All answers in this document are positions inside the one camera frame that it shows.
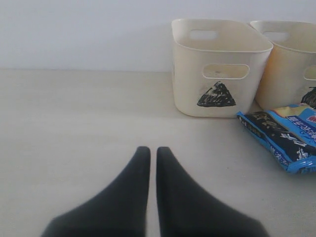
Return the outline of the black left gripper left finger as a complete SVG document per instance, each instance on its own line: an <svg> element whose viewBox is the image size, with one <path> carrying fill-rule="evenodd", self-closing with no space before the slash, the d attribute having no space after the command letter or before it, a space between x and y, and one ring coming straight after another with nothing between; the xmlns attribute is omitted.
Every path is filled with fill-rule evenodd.
<svg viewBox="0 0 316 237"><path fill-rule="evenodd" d="M43 237L144 237L151 152L141 146L105 189L52 219Z"/></svg>

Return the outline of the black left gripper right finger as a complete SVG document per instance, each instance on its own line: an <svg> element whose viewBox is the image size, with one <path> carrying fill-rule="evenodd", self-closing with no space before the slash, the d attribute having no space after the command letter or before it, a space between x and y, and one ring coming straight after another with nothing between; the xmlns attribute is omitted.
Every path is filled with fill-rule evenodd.
<svg viewBox="0 0 316 237"><path fill-rule="evenodd" d="M169 147L157 149L156 193L162 237L267 237L256 219L202 188Z"/></svg>

